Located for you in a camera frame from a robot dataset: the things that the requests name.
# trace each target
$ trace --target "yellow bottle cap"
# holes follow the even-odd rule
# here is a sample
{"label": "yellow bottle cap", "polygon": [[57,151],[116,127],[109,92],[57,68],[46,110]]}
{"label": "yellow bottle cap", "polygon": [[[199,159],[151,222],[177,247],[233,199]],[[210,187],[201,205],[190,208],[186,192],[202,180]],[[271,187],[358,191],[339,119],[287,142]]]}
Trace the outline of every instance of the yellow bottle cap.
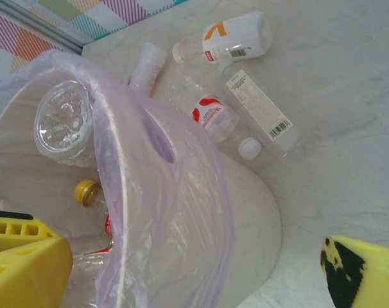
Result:
{"label": "yellow bottle cap", "polygon": [[97,184],[92,180],[83,180],[81,181],[76,188],[74,189],[73,196],[77,202],[83,204],[83,198],[85,197],[87,191],[93,186]]}

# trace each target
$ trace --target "clear plastic bottle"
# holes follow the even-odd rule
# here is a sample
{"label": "clear plastic bottle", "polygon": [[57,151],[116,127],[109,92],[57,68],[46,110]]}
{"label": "clear plastic bottle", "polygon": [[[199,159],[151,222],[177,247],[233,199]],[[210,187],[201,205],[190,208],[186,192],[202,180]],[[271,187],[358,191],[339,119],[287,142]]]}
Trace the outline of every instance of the clear plastic bottle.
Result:
{"label": "clear plastic bottle", "polygon": [[260,153],[260,142],[251,137],[239,114],[192,78],[179,78],[168,87],[166,96],[178,109],[202,125],[216,144],[238,151],[246,160],[252,160]]}
{"label": "clear plastic bottle", "polygon": [[150,42],[145,43],[139,63],[128,82],[129,87],[150,96],[166,57],[165,50]]}
{"label": "clear plastic bottle", "polygon": [[285,156],[302,140],[291,107],[268,97],[260,78],[244,62],[222,62],[221,88],[269,151]]}
{"label": "clear plastic bottle", "polygon": [[73,195],[77,202],[85,208],[91,209],[89,213],[94,223],[100,228],[105,227],[106,234],[112,236],[112,227],[102,186],[92,180],[83,180],[76,186]]}
{"label": "clear plastic bottle", "polygon": [[92,98],[76,81],[53,87],[40,102],[35,143],[45,157],[61,164],[96,167]]}
{"label": "clear plastic bottle", "polygon": [[173,46],[178,63],[244,60],[263,56],[272,45],[272,28],[263,12],[211,24]]}

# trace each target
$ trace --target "yellow object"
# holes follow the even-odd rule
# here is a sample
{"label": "yellow object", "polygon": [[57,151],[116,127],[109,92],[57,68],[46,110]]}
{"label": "yellow object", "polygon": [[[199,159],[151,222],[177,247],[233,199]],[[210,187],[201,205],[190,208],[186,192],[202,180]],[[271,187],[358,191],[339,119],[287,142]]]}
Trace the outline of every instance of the yellow object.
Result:
{"label": "yellow object", "polygon": [[0,308],[59,308],[72,265],[63,237],[0,252]]}
{"label": "yellow object", "polygon": [[85,197],[87,194],[89,194],[89,190],[93,188],[94,186],[99,186],[99,183],[96,183],[95,181],[92,180],[83,180],[81,181],[75,188],[74,190],[74,198],[77,202],[80,204],[85,205]]}
{"label": "yellow object", "polygon": [[321,264],[335,307],[389,308],[389,248],[330,236]]}
{"label": "yellow object", "polygon": [[58,236],[35,216],[0,211],[0,252]]}

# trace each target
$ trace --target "white plastic bottle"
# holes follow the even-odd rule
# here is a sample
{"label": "white plastic bottle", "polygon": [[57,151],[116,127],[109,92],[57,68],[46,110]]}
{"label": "white plastic bottle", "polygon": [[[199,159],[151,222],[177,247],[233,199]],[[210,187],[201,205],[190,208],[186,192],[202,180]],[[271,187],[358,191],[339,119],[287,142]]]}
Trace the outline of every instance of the white plastic bottle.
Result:
{"label": "white plastic bottle", "polygon": [[139,63],[128,82],[129,87],[150,96],[166,57],[165,50],[150,42],[145,43]]}
{"label": "white plastic bottle", "polygon": [[233,108],[270,151],[285,156],[302,139],[291,108],[275,103],[266,95],[260,78],[244,62],[222,62],[221,87]]}
{"label": "white plastic bottle", "polygon": [[263,12],[211,24],[173,46],[178,63],[244,60],[263,56],[272,45],[272,28]]}
{"label": "white plastic bottle", "polygon": [[238,151],[246,160],[252,160],[260,153],[260,142],[250,136],[239,114],[210,95],[192,78],[179,78],[168,87],[166,96],[172,104],[202,125],[216,144]]}

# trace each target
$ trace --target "orange logo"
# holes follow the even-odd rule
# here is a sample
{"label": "orange logo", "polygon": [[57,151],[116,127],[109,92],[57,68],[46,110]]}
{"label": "orange logo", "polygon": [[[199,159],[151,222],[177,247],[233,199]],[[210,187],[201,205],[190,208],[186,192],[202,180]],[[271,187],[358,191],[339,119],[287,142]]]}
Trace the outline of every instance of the orange logo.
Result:
{"label": "orange logo", "polygon": [[214,33],[214,30],[218,30],[219,32],[219,35],[221,37],[225,37],[227,36],[227,32],[226,32],[226,29],[225,29],[225,26],[223,25],[223,21],[221,22],[218,22],[217,24],[215,24],[210,30],[209,32],[207,32],[206,34],[206,37],[205,37],[205,40],[210,40],[212,38],[212,35]]}

